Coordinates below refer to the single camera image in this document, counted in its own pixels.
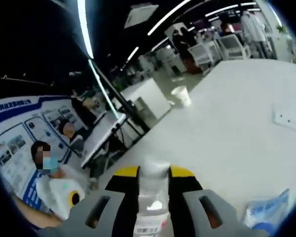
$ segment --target bottle label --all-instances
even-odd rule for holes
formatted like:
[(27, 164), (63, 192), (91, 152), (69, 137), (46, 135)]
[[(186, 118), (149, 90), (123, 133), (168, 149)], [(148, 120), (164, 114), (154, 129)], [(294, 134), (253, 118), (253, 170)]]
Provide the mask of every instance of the bottle label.
[(166, 225), (169, 212), (158, 216), (142, 216), (137, 214), (134, 234), (142, 236), (156, 236)]

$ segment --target black ceiling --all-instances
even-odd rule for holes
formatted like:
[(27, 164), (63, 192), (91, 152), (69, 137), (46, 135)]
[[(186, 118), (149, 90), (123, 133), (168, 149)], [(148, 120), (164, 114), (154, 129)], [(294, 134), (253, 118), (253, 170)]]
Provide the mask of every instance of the black ceiling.
[[(88, 68), (86, 56), (77, 46), (84, 49), (76, 1), (61, 1), (71, 13), (52, 0), (0, 1), (0, 75), (17, 77), (27, 73), (28, 79), (50, 83), (65, 78), (68, 72)], [(210, 0), (177, 21), (188, 24), (208, 12), (248, 1)], [(148, 2), (159, 5), (152, 17), (124, 29), (130, 6), (144, 2), (147, 1), (86, 0), (93, 54), (104, 72), (122, 66), (136, 46), (139, 50), (134, 58), (150, 51), (165, 38), (163, 32), (178, 16), (202, 0), (191, 0), (151, 36), (147, 36), (148, 31), (182, 0), (150, 0)]]

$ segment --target display board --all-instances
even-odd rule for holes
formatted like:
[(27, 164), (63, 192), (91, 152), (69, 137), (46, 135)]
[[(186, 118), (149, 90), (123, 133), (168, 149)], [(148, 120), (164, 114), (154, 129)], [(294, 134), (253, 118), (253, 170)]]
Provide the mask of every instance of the display board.
[(76, 129), (85, 127), (67, 96), (0, 99), (0, 173), (19, 198), (38, 210), (48, 211), (36, 193), (36, 180), (41, 174), (32, 160), (33, 142), (47, 142), (59, 163), (80, 168), (80, 158), (69, 149), (68, 138), (58, 131), (64, 118)]

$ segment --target plastic water bottle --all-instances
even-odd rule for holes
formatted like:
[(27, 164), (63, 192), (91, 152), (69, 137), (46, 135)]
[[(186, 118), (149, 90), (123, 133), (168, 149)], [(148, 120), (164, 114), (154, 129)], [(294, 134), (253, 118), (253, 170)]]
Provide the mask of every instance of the plastic water bottle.
[(134, 237), (157, 237), (169, 215), (168, 170), (170, 164), (146, 161), (139, 174), (139, 212)]

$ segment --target blue packaging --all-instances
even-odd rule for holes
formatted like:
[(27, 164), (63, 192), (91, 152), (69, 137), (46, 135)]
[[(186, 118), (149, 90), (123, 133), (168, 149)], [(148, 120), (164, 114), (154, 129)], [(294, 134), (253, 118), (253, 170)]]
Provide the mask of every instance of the blue packaging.
[(289, 191), (286, 189), (271, 200), (250, 202), (244, 223), (252, 229), (266, 230), (273, 235), (287, 215)]

